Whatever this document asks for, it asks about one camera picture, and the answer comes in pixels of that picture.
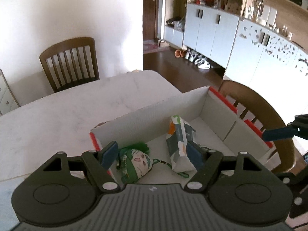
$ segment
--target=door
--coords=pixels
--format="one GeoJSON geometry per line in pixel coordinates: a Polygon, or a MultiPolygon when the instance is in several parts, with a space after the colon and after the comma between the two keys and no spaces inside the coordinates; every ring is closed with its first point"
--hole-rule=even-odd
{"type": "Polygon", "coordinates": [[[268,101],[285,123],[289,122],[291,115],[294,119],[294,114],[297,114],[292,93],[298,87],[290,73],[297,51],[295,45],[270,31],[249,85],[268,101]]]}
{"type": "Polygon", "coordinates": [[[202,7],[196,51],[210,58],[218,22],[218,10],[202,7]]]}
{"type": "Polygon", "coordinates": [[[143,40],[155,38],[157,0],[143,0],[143,40]]]}
{"type": "Polygon", "coordinates": [[[183,44],[196,50],[202,6],[188,3],[183,44]]]}
{"type": "Polygon", "coordinates": [[[210,59],[224,68],[227,67],[230,58],[238,28],[238,19],[236,15],[219,11],[210,59]]]}
{"type": "Polygon", "coordinates": [[[249,20],[240,21],[225,72],[228,78],[249,85],[263,52],[268,32],[268,29],[249,20]]]}

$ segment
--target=cabinet door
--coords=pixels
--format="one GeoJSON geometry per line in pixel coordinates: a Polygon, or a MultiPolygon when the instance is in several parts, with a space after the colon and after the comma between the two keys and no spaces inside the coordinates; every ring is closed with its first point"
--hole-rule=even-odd
{"type": "Polygon", "coordinates": [[[210,58],[219,11],[207,7],[202,7],[202,10],[196,51],[210,58]]]}
{"type": "Polygon", "coordinates": [[[0,101],[2,100],[2,97],[6,89],[7,89],[7,85],[5,84],[3,76],[0,75],[0,101]]]}
{"type": "Polygon", "coordinates": [[[285,111],[284,117],[288,123],[295,115],[302,114],[308,105],[308,55],[298,50],[294,62],[287,65],[282,75],[279,86],[287,95],[284,104],[289,110],[285,111]]]}
{"type": "Polygon", "coordinates": [[[249,20],[240,21],[225,75],[235,82],[249,85],[269,30],[249,20]]]}
{"type": "Polygon", "coordinates": [[[165,32],[164,32],[164,40],[168,42],[172,42],[173,39],[173,28],[165,26],[165,32]]]}
{"type": "Polygon", "coordinates": [[[186,8],[186,19],[185,19],[185,30],[184,30],[184,41],[183,44],[196,49],[200,16],[202,7],[196,4],[187,4],[186,8]]]}
{"type": "Polygon", "coordinates": [[[8,89],[6,89],[6,91],[5,91],[5,93],[2,97],[2,100],[0,102],[0,112],[1,112],[1,114],[4,115],[4,114],[10,112],[12,103],[13,103],[13,97],[11,95],[11,92],[8,89]]]}
{"type": "Polygon", "coordinates": [[[236,15],[219,11],[219,19],[210,59],[224,68],[227,67],[230,58],[238,28],[238,19],[239,17],[236,15]]]}
{"type": "Polygon", "coordinates": [[[179,48],[182,48],[183,44],[183,32],[180,32],[178,30],[173,31],[173,40],[172,43],[175,46],[178,46],[179,48]]]}
{"type": "Polygon", "coordinates": [[[291,62],[297,51],[296,46],[270,31],[249,85],[272,105],[285,123],[294,120],[300,107],[294,93],[302,89],[296,84],[298,77],[291,72],[291,62]]]}

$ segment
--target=wooden chair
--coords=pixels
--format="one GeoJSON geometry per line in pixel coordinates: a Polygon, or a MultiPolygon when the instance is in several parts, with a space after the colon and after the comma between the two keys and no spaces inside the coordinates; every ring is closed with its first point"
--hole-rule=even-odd
{"type": "MultiPolygon", "coordinates": [[[[245,107],[243,113],[240,115],[241,119],[243,119],[248,111],[250,111],[255,116],[252,122],[255,123],[258,119],[262,123],[263,127],[260,129],[261,131],[265,129],[285,127],[285,123],[273,107],[251,88],[238,82],[224,80],[218,91],[225,97],[230,96],[235,99],[235,107],[238,106],[238,103],[245,107]]],[[[279,154],[281,164],[273,169],[272,172],[279,173],[290,171],[296,163],[296,148],[293,140],[278,140],[274,141],[274,144],[279,154]]]]}
{"type": "Polygon", "coordinates": [[[90,37],[78,37],[59,42],[46,49],[41,53],[39,58],[54,92],[92,82],[100,78],[97,68],[95,42],[90,37]],[[87,58],[87,46],[90,47],[92,67],[89,66],[89,60],[87,58]],[[79,49],[81,47],[83,49],[84,62],[80,56],[79,49]],[[48,64],[50,63],[50,61],[47,61],[48,59],[51,60],[53,69],[48,64]]]}

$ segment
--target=cardboard box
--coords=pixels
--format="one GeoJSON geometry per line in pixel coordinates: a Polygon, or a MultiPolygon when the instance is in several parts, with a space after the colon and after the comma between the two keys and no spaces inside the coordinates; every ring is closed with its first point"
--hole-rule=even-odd
{"type": "MultiPolygon", "coordinates": [[[[101,150],[111,141],[117,141],[120,148],[145,142],[150,148],[151,158],[170,163],[166,134],[173,115],[181,116],[196,130],[199,144],[226,156],[236,156],[239,151],[246,151],[260,159],[270,151],[261,138],[237,116],[236,108],[210,87],[173,96],[99,124],[91,130],[90,136],[96,150],[101,150]]],[[[114,163],[110,170],[120,183],[120,173],[115,167],[114,163]]],[[[191,178],[195,171],[188,173],[191,178]]],[[[156,164],[138,183],[185,185],[190,178],[182,178],[166,165],[156,164]]]]}

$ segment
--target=blue gripper pad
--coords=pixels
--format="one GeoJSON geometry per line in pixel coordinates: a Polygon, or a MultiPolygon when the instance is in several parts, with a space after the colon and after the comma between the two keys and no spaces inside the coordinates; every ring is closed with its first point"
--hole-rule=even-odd
{"type": "Polygon", "coordinates": [[[109,143],[106,147],[104,147],[99,152],[99,162],[102,167],[106,170],[110,168],[110,166],[117,159],[119,154],[119,147],[116,141],[109,143]]]}
{"type": "Polygon", "coordinates": [[[186,145],[187,157],[198,171],[203,166],[202,154],[190,143],[186,145]]]}

